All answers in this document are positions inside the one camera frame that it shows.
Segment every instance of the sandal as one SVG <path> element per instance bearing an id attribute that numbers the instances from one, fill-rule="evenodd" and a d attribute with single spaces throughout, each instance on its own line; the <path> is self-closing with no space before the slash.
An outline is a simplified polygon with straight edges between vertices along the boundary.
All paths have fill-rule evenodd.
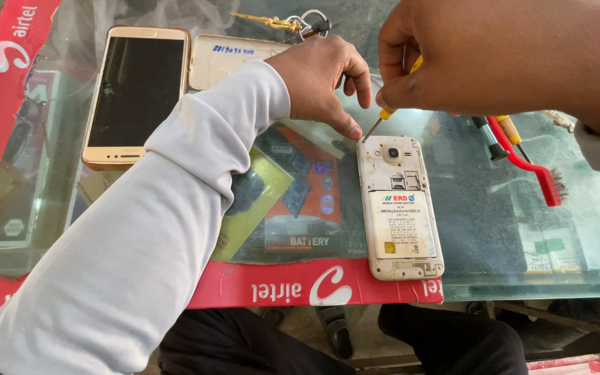
<path id="1" fill-rule="evenodd" d="M 353 357 L 353 344 L 346 323 L 344 306 L 316 306 L 316 314 L 330 338 L 335 354 L 343 360 Z"/>
<path id="2" fill-rule="evenodd" d="M 266 322 L 269 322 L 274 327 L 278 327 L 281 322 L 291 313 L 293 306 L 273 306 L 269 308 L 263 308 L 261 318 Z"/>

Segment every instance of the smartphone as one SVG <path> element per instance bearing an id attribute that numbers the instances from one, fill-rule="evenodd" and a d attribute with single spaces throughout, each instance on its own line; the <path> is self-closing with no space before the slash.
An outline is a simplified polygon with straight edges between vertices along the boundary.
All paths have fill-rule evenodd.
<path id="1" fill-rule="evenodd" d="M 95 170 L 127 169 L 188 88 L 191 37 L 185 30 L 108 30 L 82 160 Z"/>
<path id="2" fill-rule="evenodd" d="M 379 280 L 443 274 L 427 170 L 418 140 L 373 136 L 356 143 L 369 268 Z"/>

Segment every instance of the yellow screwdriver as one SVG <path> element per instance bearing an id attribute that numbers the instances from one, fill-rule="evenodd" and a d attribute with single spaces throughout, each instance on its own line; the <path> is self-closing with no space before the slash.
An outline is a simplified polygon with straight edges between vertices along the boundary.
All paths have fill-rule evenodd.
<path id="1" fill-rule="evenodd" d="M 423 56 L 418 56 L 418 60 L 416 60 L 416 62 L 413 63 L 413 66 L 411 67 L 411 71 L 409 71 L 409 73 L 413 73 L 416 70 L 418 70 L 418 68 L 420 68 L 422 64 L 423 64 Z M 377 121 L 377 123 L 374 124 L 374 126 L 372 126 L 372 128 L 367 133 L 367 135 L 365 136 L 365 139 L 362 140 L 362 142 L 364 143 L 365 141 L 367 141 L 367 138 L 369 138 L 370 135 L 372 135 L 372 132 L 374 132 L 374 129 L 376 129 L 377 126 L 379 126 L 379 124 L 381 122 L 383 122 L 383 120 L 389 119 L 390 116 L 392 116 L 396 110 L 397 110 L 396 108 L 390 108 L 390 107 L 382 108 L 381 112 L 379 112 L 379 121 Z"/>
<path id="2" fill-rule="evenodd" d="M 520 152 L 522 153 L 522 156 L 525 158 L 525 160 L 527 160 L 527 162 L 529 164 L 533 164 L 531 162 L 531 159 L 529 159 L 529 156 L 525 152 L 525 149 L 522 148 L 522 145 L 521 145 L 522 138 L 520 138 L 520 134 L 518 134 L 517 129 L 515 129 L 515 125 L 512 123 L 513 121 L 511 121 L 511 117 L 510 116 L 496 116 L 495 120 L 501 127 L 501 130 L 504 131 L 504 135 L 506 135 L 506 138 L 508 138 L 508 140 L 511 142 L 511 144 L 517 146 L 517 149 L 520 150 Z"/>

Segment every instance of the airtel logo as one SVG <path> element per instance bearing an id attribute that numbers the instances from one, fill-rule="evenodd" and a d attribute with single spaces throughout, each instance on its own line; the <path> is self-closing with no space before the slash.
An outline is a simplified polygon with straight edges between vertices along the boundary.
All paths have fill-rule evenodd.
<path id="1" fill-rule="evenodd" d="M 325 279 L 332 271 L 335 272 L 335 276 L 333 276 L 330 281 L 333 284 L 337 284 L 342 276 L 344 276 L 344 269 L 341 266 L 334 266 L 329 268 L 326 272 L 316 279 L 316 282 L 311 287 L 311 291 L 309 291 L 309 304 L 312 306 L 335 306 L 335 305 L 346 305 L 351 300 L 351 295 L 353 294 L 353 290 L 348 285 L 340 286 L 336 291 L 332 292 L 326 298 L 319 297 L 319 285 L 323 279 Z"/>
<path id="2" fill-rule="evenodd" d="M 29 55 L 27 55 L 27 52 L 25 51 L 24 48 L 22 48 L 20 46 L 20 44 L 17 44 L 12 41 L 0 41 L 0 73 L 7 71 L 9 68 L 8 59 L 6 58 L 6 54 L 4 53 L 4 50 L 6 48 L 14 48 L 14 49 L 18 50 L 18 52 L 20 52 L 22 54 L 22 56 L 25 58 L 24 61 L 22 61 L 22 59 L 17 58 L 17 57 L 15 59 L 13 59 L 12 63 L 15 66 L 17 66 L 20 69 L 29 67 L 29 64 L 30 64 Z"/>

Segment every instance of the phone battery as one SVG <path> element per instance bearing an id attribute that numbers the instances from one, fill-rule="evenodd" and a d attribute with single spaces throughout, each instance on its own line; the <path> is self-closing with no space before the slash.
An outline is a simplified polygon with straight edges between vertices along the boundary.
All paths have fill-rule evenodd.
<path id="1" fill-rule="evenodd" d="M 437 256 L 423 191 L 369 192 L 369 204 L 377 258 Z"/>

